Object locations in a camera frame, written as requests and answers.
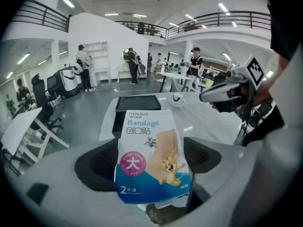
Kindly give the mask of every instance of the column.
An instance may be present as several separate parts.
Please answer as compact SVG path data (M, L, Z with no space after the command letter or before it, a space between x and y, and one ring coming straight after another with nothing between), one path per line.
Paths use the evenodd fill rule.
M184 61L185 62L190 62L191 58L191 50L194 48L194 43L192 40L187 40L186 42L186 49L185 49L185 57Z
M54 40L51 46L52 51L52 62L53 62L53 71L61 69L60 60L59 60L59 40Z

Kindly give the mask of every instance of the gray floor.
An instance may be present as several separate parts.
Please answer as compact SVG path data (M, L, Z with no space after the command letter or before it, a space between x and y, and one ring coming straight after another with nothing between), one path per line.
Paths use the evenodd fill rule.
M99 140L103 117L110 102L119 96L130 96L148 93L158 93L161 83L153 79L161 79L163 76L148 74L146 79L141 79L137 85L131 85L130 79L121 79L119 83L113 81L110 85L107 81L101 82L93 92L81 90L77 95L66 98L63 110L56 108L53 118L61 117L63 130L56 134L59 138L70 144L70 147L83 146ZM163 92L169 92L171 80L167 79ZM38 149L29 147L35 155ZM66 149L56 141L49 143L44 156L55 151Z

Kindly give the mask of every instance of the white mug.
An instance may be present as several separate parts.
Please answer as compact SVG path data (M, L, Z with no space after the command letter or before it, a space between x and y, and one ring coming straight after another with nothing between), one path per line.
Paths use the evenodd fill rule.
M182 107L186 104L186 101L184 99L184 96L180 93L174 93L172 96L171 105L175 108Z

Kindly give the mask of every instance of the white ceiling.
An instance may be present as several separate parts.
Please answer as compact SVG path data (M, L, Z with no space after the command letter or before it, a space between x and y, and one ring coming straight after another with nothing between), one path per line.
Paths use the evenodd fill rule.
M167 12L166 18L159 24L170 27L169 22L180 23L184 21L186 13L193 17L207 13L217 12L218 3L222 2L229 10L252 10L268 12L267 0L91 0L96 8L96 13L104 16L106 13L119 13L119 16L107 17L115 21L142 21L145 23L158 24L159 18ZM137 19L131 14L146 15L147 18Z
M9 72L15 75L37 66L44 60L51 59L52 40L47 39L15 39L0 42L0 84L6 80ZM67 42L59 42L59 52L68 50ZM26 58L20 65L17 62L26 54Z
M170 44L168 47L172 52L185 54L186 42ZM222 53L227 53L234 63L241 61L249 54L253 54L265 73L269 70L275 71L277 68L278 54L251 44L230 40L207 39L194 41L194 47L200 48L202 56L223 61L227 60Z

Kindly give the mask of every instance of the black pants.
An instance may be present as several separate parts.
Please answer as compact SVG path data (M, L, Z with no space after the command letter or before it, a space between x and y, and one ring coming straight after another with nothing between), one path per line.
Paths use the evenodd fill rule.
M90 79L89 79L89 69L83 70L83 72L80 73L81 80L82 80L82 86L83 90L85 89L91 89L90 85Z
M281 128L283 125L283 119L276 106L271 114L259 126L244 137L242 146L247 146L252 141L263 139L267 133Z
M128 66L129 66L129 71L132 76L132 83L138 83L138 79L137 79L138 65L129 64Z

